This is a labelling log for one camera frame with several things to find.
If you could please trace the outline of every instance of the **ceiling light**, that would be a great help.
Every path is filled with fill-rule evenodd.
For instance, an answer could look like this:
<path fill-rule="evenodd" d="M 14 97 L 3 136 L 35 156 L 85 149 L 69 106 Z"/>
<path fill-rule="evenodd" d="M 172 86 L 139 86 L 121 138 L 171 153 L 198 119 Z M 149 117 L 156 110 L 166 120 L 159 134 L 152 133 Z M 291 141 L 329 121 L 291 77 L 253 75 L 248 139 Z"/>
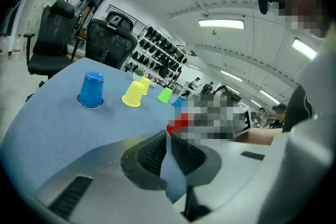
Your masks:
<path fill-rule="evenodd" d="M 251 99 L 251 102 L 252 102 L 253 104 L 255 104 L 257 107 L 261 108 L 261 105 L 260 105 L 260 104 L 258 104 L 258 103 L 257 103 L 257 102 L 255 102 L 255 101 L 253 101 L 252 99 Z"/>
<path fill-rule="evenodd" d="M 226 86 L 226 87 L 229 88 L 230 90 L 232 90 L 233 92 L 239 94 L 239 92 L 237 92 L 236 90 L 232 89 L 231 87 L 229 87 L 229 86 Z"/>
<path fill-rule="evenodd" d="M 275 100 L 272 96 L 270 96 L 269 94 L 265 93 L 263 90 L 260 91 L 262 94 L 266 95 L 269 99 L 273 100 L 275 102 L 275 104 L 280 104 L 279 101 Z"/>
<path fill-rule="evenodd" d="M 194 68 L 197 68 L 197 69 L 200 69 L 199 67 L 196 67 L 196 66 L 193 66 L 193 65 L 190 65 L 191 67 L 194 67 Z"/>
<path fill-rule="evenodd" d="M 227 19 L 205 19 L 199 20 L 200 26 L 211 26 L 211 27 L 230 27 L 244 29 L 245 24 L 243 20 L 227 20 Z"/>
<path fill-rule="evenodd" d="M 316 51 L 297 38 L 294 40 L 292 47 L 307 56 L 310 60 L 314 59 L 317 54 Z"/>
<path fill-rule="evenodd" d="M 236 77 L 236 76 L 234 76 L 234 75 L 231 75 L 231 74 L 229 74 L 229 73 L 227 73 L 227 72 L 224 72 L 224 71 L 222 71 L 222 70 L 221 70 L 221 72 L 222 72 L 223 74 L 225 74 L 225 75 L 228 75 L 228 76 L 230 76 L 230 77 L 236 79 L 236 80 L 239 80 L 240 82 L 243 81 L 242 79 L 240 79 L 240 78 L 238 78 L 238 77 Z"/>

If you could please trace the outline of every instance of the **office chair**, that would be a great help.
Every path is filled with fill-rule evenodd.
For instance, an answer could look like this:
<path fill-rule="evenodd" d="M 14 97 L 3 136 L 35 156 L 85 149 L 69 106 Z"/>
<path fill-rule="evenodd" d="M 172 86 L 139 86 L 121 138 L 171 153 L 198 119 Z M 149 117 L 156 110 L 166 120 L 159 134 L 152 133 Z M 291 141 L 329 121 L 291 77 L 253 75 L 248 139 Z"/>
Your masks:
<path fill-rule="evenodd" d="M 136 43 L 123 27 L 92 19 L 87 30 L 85 57 L 120 69 Z"/>
<path fill-rule="evenodd" d="M 26 59 L 30 74 L 48 76 L 50 79 L 72 62 L 68 58 L 68 40 L 77 22 L 75 7 L 58 0 L 52 7 L 45 7 L 41 26 L 30 58 L 30 41 L 34 33 L 25 33 L 27 38 Z"/>
<path fill-rule="evenodd" d="M 107 17 L 104 20 L 105 22 L 108 22 L 110 25 L 113 25 L 114 27 L 123 30 L 124 32 L 128 34 L 132 34 L 133 32 L 133 22 L 124 14 L 119 12 L 109 12 Z M 76 44 L 74 47 L 74 50 L 72 52 L 71 60 L 75 57 L 76 51 L 78 47 L 82 46 L 84 42 L 86 41 L 82 37 L 75 37 Z"/>

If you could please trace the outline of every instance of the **ceiling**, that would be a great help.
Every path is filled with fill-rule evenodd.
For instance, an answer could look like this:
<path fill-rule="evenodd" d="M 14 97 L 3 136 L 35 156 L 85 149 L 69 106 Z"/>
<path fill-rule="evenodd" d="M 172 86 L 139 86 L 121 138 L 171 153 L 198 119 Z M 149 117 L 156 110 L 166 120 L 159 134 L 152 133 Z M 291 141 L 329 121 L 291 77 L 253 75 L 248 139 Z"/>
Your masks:
<path fill-rule="evenodd" d="M 309 59 L 291 45 L 296 37 L 318 50 L 320 41 L 304 30 L 292 30 L 275 9 L 260 13 L 257 0 L 131 0 L 156 17 L 167 30 L 192 48 L 223 83 L 268 108 L 274 101 L 288 102 L 297 86 L 298 74 Z M 207 18 L 243 19 L 245 29 L 200 27 Z M 223 75 L 224 70 L 243 81 Z"/>

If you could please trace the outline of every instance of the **person's arm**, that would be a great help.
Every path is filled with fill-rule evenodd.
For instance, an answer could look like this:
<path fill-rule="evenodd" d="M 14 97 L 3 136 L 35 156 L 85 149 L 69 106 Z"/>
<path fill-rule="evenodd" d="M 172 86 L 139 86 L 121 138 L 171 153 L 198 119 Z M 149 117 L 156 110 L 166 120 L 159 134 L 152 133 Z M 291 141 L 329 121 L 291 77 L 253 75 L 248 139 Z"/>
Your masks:
<path fill-rule="evenodd" d="M 271 124 L 263 127 L 262 129 L 271 129 L 272 125 L 275 123 L 275 121 L 273 121 Z"/>
<path fill-rule="evenodd" d="M 235 142 L 248 143 L 248 144 L 259 144 L 259 145 L 270 145 L 273 138 L 282 133 L 282 129 L 269 129 L 265 130 L 262 128 L 252 128 L 245 134 L 240 135 Z"/>

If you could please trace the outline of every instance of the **floor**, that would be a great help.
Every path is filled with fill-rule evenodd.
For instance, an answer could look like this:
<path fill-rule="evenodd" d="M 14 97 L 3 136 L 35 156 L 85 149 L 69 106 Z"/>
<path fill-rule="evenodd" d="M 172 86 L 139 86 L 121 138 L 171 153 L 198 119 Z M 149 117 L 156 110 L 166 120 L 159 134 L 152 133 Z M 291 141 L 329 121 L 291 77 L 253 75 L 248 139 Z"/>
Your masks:
<path fill-rule="evenodd" d="M 13 62 L 11 58 L 0 63 L 0 144 L 28 95 L 38 90 L 46 76 L 30 75 L 26 60 Z"/>

